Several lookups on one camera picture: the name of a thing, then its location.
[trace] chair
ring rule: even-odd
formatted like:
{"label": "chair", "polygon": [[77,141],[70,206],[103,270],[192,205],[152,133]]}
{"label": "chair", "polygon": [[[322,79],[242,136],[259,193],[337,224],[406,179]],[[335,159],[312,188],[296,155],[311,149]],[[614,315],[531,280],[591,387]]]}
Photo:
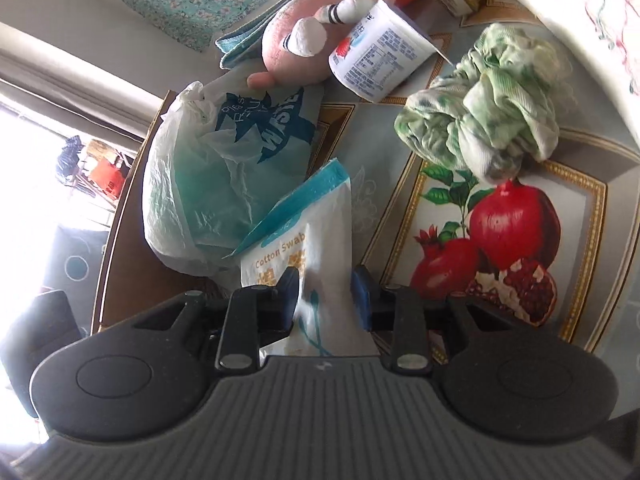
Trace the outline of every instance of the chair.
{"label": "chair", "polygon": [[36,296],[0,342],[0,361],[15,394],[34,418],[29,384],[37,366],[56,350],[81,339],[71,306],[62,290]]}

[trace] blue packaging strip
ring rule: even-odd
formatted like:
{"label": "blue packaging strip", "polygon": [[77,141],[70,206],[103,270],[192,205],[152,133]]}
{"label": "blue packaging strip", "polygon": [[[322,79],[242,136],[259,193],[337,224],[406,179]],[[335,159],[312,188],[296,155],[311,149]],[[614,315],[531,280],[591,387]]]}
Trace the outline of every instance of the blue packaging strip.
{"label": "blue packaging strip", "polygon": [[267,216],[242,240],[238,248],[231,254],[235,256],[263,238],[280,229],[290,218],[299,216],[307,207],[332,192],[340,184],[347,181],[349,175],[338,162],[332,158],[306,182],[298,186],[289,196],[280,200]]}

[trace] pink plush toy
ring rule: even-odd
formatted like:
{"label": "pink plush toy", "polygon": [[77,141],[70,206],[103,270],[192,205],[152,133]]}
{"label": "pink plush toy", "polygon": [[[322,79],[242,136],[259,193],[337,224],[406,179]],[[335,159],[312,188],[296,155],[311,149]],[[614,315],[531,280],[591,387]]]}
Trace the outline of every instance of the pink plush toy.
{"label": "pink plush toy", "polygon": [[291,0],[267,25],[262,60],[267,72],[251,74],[249,88],[304,86],[331,75],[329,55],[367,15],[376,0]]}

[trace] red container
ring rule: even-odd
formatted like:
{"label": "red container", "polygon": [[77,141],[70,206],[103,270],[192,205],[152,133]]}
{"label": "red container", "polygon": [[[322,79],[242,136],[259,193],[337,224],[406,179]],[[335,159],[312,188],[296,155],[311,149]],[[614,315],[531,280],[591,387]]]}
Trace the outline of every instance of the red container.
{"label": "red container", "polygon": [[102,158],[98,165],[92,169],[91,173],[89,173],[89,178],[110,198],[117,200],[120,196],[124,177],[120,170],[106,158]]}

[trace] yogurt cup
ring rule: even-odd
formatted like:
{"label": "yogurt cup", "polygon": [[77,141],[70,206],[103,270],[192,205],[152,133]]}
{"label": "yogurt cup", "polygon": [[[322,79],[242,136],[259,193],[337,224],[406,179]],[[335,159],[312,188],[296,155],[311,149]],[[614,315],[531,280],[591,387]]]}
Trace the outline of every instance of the yogurt cup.
{"label": "yogurt cup", "polygon": [[336,79],[377,103],[432,54],[447,59],[410,21],[399,9],[378,0],[329,56]]}

